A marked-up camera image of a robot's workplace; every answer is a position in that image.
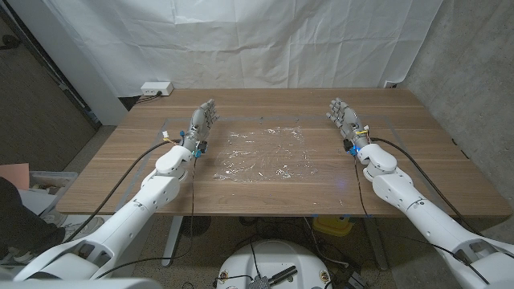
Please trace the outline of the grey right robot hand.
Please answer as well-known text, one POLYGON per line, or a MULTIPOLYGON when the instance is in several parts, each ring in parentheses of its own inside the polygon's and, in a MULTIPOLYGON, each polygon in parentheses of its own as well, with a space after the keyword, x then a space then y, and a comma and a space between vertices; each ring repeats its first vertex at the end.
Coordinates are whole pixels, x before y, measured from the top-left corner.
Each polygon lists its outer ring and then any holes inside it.
POLYGON ((336 98, 329 105, 326 116, 340 130, 345 140, 350 141, 356 150, 370 144, 369 129, 364 126, 355 111, 344 101, 336 98))

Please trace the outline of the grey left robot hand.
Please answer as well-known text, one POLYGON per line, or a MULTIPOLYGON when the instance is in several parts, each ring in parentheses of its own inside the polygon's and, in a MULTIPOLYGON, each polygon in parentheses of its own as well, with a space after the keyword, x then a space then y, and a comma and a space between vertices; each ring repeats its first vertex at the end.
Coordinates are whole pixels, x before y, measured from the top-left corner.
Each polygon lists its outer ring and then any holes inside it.
POLYGON ((191 152, 200 150, 204 153, 207 146, 206 139, 218 118, 214 100, 210 99, 198 107, 191 116, 189 129, 183 136, 182 147, 191 152))

